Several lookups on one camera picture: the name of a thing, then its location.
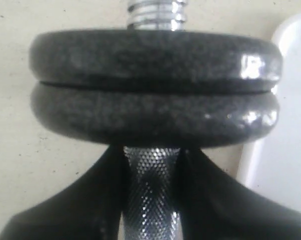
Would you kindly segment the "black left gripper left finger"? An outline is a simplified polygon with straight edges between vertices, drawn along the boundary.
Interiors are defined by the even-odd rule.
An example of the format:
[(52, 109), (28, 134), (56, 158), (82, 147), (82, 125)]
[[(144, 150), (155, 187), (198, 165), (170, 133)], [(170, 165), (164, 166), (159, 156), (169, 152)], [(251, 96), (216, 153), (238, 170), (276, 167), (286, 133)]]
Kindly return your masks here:
[(77, 181), (13, 216), (0, 240), (116, 240), (126, 187), (122, 146), (109, 146)]

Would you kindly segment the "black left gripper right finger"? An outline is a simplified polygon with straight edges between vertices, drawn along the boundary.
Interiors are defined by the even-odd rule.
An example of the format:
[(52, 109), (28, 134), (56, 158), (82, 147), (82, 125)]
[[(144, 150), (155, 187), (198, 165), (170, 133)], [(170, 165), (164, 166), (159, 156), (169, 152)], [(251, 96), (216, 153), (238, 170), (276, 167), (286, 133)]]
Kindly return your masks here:
[(200, 149), (178, 159), (185, 240), (301, 240), (301, 213), (246, 188)]

